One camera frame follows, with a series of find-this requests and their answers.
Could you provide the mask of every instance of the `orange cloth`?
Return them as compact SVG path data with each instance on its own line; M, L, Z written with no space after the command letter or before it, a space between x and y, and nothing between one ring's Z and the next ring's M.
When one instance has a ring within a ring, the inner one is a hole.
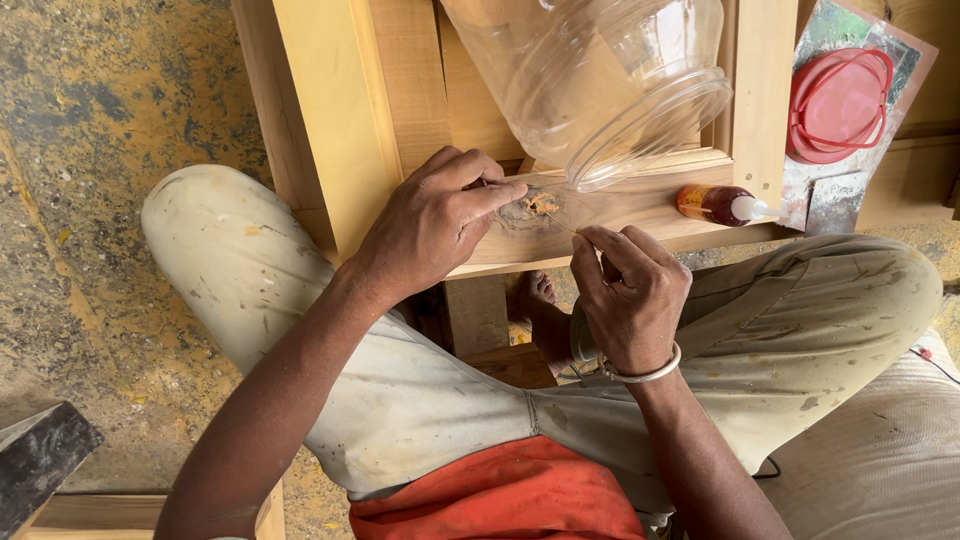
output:
M471 454L393 496L352 503L359 540L644 540L606 467L540 435Z

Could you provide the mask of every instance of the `leg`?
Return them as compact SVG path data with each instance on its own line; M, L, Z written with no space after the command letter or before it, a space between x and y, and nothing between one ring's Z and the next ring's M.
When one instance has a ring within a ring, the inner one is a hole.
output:
M227 167L170 175L147 197L142 221L157 264L243 374L333 276L289 208ZM387 315L350 358L304 445L363 498L532 434L522 390Z
M676 337L684 378L753 472L913 343L941 287L915 250L860 234L809 238L701 273ZM574 356L595 357L581 310L569 324ZM610 467L635 507L672 511L622 384L594 376L533 394L541 432Z

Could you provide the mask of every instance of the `bare foot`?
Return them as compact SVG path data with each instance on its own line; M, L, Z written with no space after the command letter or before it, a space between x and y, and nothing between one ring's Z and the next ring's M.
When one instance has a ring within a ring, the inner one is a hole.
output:
M557 307L557 290L541 270L527 272L519 306L533 323L533 338L554 377L573 363L570 353L570 315Z

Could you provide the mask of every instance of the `red plastic lid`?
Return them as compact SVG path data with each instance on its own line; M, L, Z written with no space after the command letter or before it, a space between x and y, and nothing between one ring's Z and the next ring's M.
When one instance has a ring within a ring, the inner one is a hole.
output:
M877 50L840 49L804 64L793 76L786 155L808 164L836 163L873 148L886 127L894 66ZM880 124L873 142L866 142Z

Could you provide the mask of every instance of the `silver bangle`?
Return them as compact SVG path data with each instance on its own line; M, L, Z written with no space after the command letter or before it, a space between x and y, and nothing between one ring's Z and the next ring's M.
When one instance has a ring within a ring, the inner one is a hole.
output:
M670 373L680 365L680 345L676 341L673 342L673 357L670 358L670 361L657 371L650 372L646 375L640 375L637 377L624 377L622 375L616 374L607 367L607 362L603 357L603 353L600 353L598 357L600 369L603 370L603 374L607 377L610 377L613 380L618 380L620 382L627 382L629 384L640 384L642 382L650 382L651 380L657 380L664 375Z

